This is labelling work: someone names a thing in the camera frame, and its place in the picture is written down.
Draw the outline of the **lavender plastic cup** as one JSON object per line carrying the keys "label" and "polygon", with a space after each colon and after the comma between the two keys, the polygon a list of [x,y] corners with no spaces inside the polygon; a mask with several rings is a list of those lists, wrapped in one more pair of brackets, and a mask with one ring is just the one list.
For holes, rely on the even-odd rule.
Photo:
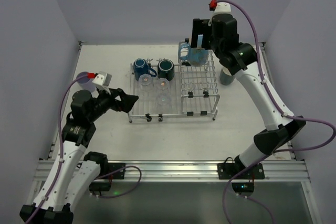
{"label": "lavender plastic cup", "polygon": [[77,74],[76,78],[79,79],[77,83],[82,89],[90,92],[94,92],[96,90],[95,85],[92,83],[92,79],[89,78],[89,72],[80,72]]}

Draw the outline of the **grey blue mug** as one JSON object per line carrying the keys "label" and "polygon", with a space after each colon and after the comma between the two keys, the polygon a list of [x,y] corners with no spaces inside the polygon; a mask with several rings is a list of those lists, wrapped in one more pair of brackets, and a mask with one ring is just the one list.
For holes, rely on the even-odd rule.
{"label": "grey blue mug", "polygon": [[231,85],[232,82],[235,80],[235,76],[231,75],[229,70],[225,67],[221,68],[220,75],[219,75],[219,81],[222,85],[228,86]]}

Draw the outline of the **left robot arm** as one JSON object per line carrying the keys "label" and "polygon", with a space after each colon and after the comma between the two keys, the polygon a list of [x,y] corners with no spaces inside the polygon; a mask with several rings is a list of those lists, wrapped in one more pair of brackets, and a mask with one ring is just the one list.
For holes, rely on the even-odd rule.
{"label": "left robot arm", "polygon": [[96,98],[88,90],[73,94],[49,175],[33,203],[20,210],[25,223],[73,222],[74,210],[90,184],[98,177],[111,176],[105,154],[86,153],[96,131],[94,122],[108,110],[129,113],[138,99],[120,88],[100,90]]}

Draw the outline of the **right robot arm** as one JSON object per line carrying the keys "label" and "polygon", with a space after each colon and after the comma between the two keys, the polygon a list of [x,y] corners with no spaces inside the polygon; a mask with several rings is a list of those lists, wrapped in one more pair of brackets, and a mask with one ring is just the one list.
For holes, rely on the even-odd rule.
{"label": "right robot arm", "polygon": [[254,136],[253,143],[234,159],[230,171],[237,174],[291,141],[306,123],[293,119],[293,112],[289,109],[277,110],[276,106],[282,105],[283,101],[268,78],[259,72],[257,52],[253,46],[239,41],[237,20],[231,14],[193,19],[191,47],[198,45],[212,50],[220,64],[241,83],[265,125],[265,129]]}

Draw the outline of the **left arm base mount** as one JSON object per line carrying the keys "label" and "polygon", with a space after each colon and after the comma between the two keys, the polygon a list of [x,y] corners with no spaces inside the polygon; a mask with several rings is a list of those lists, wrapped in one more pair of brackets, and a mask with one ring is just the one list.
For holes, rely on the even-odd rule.
{"label": "left arm base mount", "polygon": [[102,192],[108,192],[115,180],[124,179],[125,165],[126,163],[108,163],[107,168],[105,168],[103,172],[99,174],[99,176],[104,175],[102,182],[97,180],[93,181],[89,185],[89,191],[100,196],[102,196]]}

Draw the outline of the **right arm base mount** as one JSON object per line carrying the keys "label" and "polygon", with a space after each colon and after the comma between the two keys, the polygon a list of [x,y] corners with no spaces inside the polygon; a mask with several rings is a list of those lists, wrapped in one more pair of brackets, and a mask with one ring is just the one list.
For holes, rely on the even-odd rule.
{"label": "right arm base mount", "polygon": [[217,173],[220,180],[243,180],[243,182],[231,182],[231,187],[235,193],[240,196],[251,196],[255,190],[255,181],[266,178],[264,168],[261,163],[254,165],[245,172],[242,172],[244,166],[238,162],[238,159],[232,157],[226,158],[223,162],[217,163]]}

